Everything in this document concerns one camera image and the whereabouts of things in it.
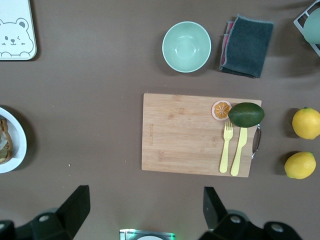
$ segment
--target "fork handle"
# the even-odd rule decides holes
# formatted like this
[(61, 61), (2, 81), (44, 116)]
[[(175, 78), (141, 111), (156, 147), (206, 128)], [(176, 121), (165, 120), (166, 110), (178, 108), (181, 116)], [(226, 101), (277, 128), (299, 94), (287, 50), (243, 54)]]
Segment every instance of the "fork handle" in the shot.
[(233, 160), (233, 164), (231, 167), (231, 175), (232, 176), (237, 176), (239, 173), (239, 168), (240, 168), (240, 158), (241, 158), (241, 150), (242, 147), (238, 147), (238, 149), (236, 150), (235, 156), (234, 156), (234, 160)]
[(228, 151), (229, 151), (229, 141), (225, 140), (223, 145), (222, 157), (220, 162), (220, 172), (226, 173), (228, 170)]

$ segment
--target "dark teal cloth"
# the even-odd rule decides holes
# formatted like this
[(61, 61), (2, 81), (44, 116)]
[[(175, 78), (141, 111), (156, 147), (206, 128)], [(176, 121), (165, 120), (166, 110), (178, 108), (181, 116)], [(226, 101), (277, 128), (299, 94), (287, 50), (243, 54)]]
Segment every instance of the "dark teal cloth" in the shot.
[(249, 19), (238, 15), (226, 43), (225, 61), (220, 70), (225, 73), (260, 78), (269, 41), (274, 28), (271, 21)]

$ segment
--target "cartoon bear face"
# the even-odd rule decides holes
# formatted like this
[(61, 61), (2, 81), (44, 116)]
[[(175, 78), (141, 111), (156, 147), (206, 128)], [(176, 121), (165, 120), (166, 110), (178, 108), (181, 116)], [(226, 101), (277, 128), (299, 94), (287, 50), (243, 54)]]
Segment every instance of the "cartoon bear face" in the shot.
[(2, 22), (0, 20), (0, 54), (1, 56), (21, 56), (34, 49), (34, 43), (27, 32), (28, 22), (18, 18), (16, 22)]

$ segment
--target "bear ear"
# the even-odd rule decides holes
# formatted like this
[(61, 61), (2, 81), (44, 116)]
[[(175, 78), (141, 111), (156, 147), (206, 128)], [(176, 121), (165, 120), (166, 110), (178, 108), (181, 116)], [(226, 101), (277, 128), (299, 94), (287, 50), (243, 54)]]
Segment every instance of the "bear ear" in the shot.
[(18, 18), (15, 23), (23, 27), (25, 30), (27, 30), (29, 27), (27, 20), (24, 18)]

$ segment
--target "table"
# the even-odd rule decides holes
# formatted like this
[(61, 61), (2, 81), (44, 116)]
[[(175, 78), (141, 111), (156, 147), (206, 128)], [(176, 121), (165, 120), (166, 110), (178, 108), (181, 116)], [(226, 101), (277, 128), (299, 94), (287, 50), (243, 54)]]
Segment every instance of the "table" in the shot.
[[(291, 127), (297, 109), (320, 110), (320, 59), (293, 24), (311, 3), (31, 0), (37, 55), (0, 63), (0, 104), (28, 140), (22, 164), (0, 175), (0, 219), (20, 226), (89, 185), (91, 211), (75, 239), (118, 239), (120, 229), (133, 228), (196, 240), (207, 230), (202, 201), (210, 186), (258, 227), (284, 222), (317, 239), (319, 168), (295, 180), (283, 166), (294, 151), (320, 159), (320, 138), (298, 138)], [(237, 14), (274, 22), (261, 78), (219, 71), (226, 21)], [(212, 42), (208, 62), (188, 74), (168, 67), (161, 52), (166, 31), (181, 21), (201, 24)], [(144, 93), (262, 100), (249, 177), (141, 170)]]

